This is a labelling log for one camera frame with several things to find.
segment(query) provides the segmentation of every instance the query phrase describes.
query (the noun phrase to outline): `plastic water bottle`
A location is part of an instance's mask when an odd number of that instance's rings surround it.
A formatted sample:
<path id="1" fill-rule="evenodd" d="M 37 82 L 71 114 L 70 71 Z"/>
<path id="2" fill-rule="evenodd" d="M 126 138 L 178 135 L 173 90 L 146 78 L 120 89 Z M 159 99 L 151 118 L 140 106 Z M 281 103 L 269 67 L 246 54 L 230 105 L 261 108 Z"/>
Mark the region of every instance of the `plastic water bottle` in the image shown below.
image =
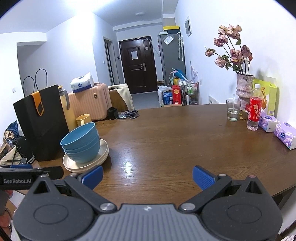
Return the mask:
<path id="1" fill-rule="evenodd" d="M 255 89 L 253 90 L 252 97 L 250 99 L 250 110 L 247 128 L 251 131 L 256 131 L 258 129 L 259 118 L 262 106 L 262 91 L 259 84 L 255 84 Z"/>

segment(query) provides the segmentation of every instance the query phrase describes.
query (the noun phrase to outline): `ceiling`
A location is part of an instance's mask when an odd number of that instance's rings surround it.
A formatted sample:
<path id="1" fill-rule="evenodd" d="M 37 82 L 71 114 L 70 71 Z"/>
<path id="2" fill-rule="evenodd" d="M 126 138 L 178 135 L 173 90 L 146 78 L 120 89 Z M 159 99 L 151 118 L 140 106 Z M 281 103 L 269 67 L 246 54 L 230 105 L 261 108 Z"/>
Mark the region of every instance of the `ceiling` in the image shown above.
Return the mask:
<path id="1" fill-rule="evenodd" d="M 164 0 L 164 13 L 174 13 L 178 0 Z M 81 10 L 90 10 L 118 26 L 162 17 L 162 0 L 21 0 L 0 19 L 0 34 L 48 32 Z"/>

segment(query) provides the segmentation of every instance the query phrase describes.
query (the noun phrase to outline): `glass cup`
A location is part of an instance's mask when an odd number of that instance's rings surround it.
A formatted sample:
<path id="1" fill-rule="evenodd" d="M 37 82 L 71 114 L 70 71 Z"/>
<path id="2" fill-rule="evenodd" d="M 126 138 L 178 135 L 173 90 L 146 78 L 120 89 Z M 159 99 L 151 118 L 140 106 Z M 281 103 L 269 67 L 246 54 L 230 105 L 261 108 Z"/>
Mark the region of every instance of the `glass cup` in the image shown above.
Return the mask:
<path id="1" fill-rule="evenodd" d="M 237 99 L 227 99 L 227 119 L 230 121 L 237 121 L 239 117 L 240 106 L 242 102 Z"/>

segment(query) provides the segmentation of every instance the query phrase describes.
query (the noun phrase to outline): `red bottle label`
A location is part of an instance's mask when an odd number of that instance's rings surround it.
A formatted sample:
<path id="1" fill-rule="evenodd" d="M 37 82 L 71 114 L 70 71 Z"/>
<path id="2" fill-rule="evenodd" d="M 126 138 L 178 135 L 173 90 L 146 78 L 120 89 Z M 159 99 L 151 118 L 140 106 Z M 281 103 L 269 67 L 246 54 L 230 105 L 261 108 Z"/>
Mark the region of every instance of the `red bottle label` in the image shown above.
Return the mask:
<path id="1" fill-rule="evenodd" d="M 250 99 L 250 111 L 249 111 L 249 120 L 259 121 L 261 113 L 262 99 L 259 97 L 252 97 Z"/>

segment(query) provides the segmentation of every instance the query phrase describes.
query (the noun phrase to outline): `white logo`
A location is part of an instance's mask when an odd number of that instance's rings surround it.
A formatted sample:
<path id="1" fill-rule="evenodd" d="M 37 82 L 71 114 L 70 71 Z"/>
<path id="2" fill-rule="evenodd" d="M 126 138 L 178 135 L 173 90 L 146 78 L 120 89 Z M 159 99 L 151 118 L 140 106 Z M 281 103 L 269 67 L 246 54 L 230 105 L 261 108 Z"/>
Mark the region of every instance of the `white logo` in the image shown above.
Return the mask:
<path id="1" fill-rule="evenodd" d="M 149 206 L 144 207 L 144 210 L 147 211 L 147 212 L 149 212 L 150 210 L 152 210 L 152 207 L 149 207 Z"/>
<path id="2" fill-rule="evenodd" d="M 16 183 L 21 184 L 21 183 L 32 183 L 32 180 L 31 179 L 27 179 L 27 180 L 26 179 L 22 179 L 22 180 L 20 180 L 20 179 L 12 179 L 12 180 L 4 179 L 3 182 L 5 184 L 16 184 Z"/>

